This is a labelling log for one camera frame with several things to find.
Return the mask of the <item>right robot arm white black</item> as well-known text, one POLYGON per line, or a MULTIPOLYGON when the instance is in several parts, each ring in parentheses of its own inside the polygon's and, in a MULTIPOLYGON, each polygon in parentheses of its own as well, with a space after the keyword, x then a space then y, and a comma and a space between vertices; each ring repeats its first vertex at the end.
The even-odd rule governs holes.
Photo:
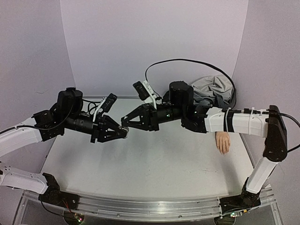
POLYGON ((277 106, 270 105, 267 110, 225 110, 196 106, 193 87, 184 81, 170 83, 169 101, 158 105, 147 81, 136 82, 133 87, 144 104, 121 119, 124 127, 158 131, 161 123, 181 120, 183 128, 197 133, 225 131, 265 138, 262 157, 246 179, 241 194, 219 200, 224 215, 249 210, 261 204, 259 194, 264 183, 288 153, 287 131, 277 106))

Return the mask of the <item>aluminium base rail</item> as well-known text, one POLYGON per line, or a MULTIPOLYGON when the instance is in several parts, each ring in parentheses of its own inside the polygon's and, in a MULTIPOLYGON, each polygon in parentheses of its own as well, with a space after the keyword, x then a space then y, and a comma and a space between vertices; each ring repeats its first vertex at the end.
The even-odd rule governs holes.
POLYGON ((239 205, 233 197, 210 197, 179 200, 117 199, 76 195, 53 188, 44 195, 25 191, 24 196, 38 203, 44 203, 68 212, 100 218, 139 221, 171 222, 192 221, 218 216, 239 217, 246 214, 258 216, 259 210, 270 207, 271 218, 280 224, 281 216, 271 187, 260 192, 257 202, 252 205, 239 205))

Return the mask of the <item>mannequin hand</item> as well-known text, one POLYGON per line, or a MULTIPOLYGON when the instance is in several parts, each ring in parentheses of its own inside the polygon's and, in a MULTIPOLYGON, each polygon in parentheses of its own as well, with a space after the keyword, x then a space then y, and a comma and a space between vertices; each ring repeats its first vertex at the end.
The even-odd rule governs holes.
POLYGON ((215 133, 216 147, 223 155, 229 153, 231 146, 231 139, 228 132, 215 133))

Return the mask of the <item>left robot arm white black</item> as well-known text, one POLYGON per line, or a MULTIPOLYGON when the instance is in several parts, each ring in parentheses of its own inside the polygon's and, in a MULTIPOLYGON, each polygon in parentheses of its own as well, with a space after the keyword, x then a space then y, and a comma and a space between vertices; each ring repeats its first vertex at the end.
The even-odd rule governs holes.
MULTIPOLYGON (((65 129, 90 135, 91 143, 125 139, 128 128, 107 115, 116 100, 117 96, 110 94, 100 102, 94 114, 90 115, 82 110, 83 93, 75 87, 66 88, 59 92, 58 100, 51 109, 38 112, 20 124, 1 131, 0 155, 64 135, 65 129)), ((54 205, 63 201, 63 193, 50 174, 34 174, 1 165, 0 184, 44 194, 54 205)))

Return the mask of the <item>small nail polish bottle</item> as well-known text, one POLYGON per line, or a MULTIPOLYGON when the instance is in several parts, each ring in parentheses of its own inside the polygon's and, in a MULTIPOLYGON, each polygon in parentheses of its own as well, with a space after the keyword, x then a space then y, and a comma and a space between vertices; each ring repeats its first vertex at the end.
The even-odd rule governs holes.
POLYGON ((120 129, 121 129, 123 132, 126 132, 126 133, 129 132, 129 128, 128 128, 128 127, 120 126, 120 129))

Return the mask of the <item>grey crumpled cloth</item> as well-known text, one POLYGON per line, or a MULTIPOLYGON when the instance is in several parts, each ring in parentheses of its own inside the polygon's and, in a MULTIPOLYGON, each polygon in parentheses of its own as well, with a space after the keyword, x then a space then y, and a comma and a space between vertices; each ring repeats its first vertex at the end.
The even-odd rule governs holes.
POLYGON ((223 75, 202 77, 191 84, 194 104, 217 108, 234 108, 236 94, 232 83, 223 75))

